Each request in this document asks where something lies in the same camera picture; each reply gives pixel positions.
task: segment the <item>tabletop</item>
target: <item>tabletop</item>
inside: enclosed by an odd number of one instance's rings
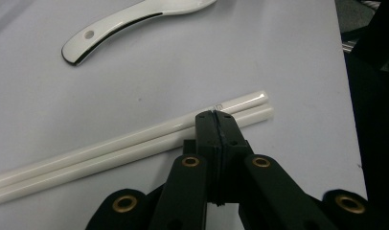
[[[224,0],[110,37],[80,66],[61,48],[139,0],[0,0],[0,173],[265,90],[273,119],[242,128],[309,195],[365,194],[332,0]],[[173,149],[0,204],[0,229],[84,229],[111,193],[165,182]],[[243,229],[209,205],[206,229]]]

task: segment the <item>spoon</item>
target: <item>spoon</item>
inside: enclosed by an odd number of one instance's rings
[[[72,65],[79,65],[102,42],[124,28],[157,16],[196,12],[216,1],[145,0],[111,14],[75,34],[63,46],[63,58]]]

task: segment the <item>table surface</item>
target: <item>table surface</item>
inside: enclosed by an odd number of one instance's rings
[[[0,173],[265,90],[273,119],[242,129],[309,195],[366,196],[334,2],[224,0],[115,34],[81,66],[60,50],[139,0],[0,0]],[[84,229],[111,193],[165,182],[174,149],[0,205],[0,229]],[[210,205],[207,229],[242,229]]]

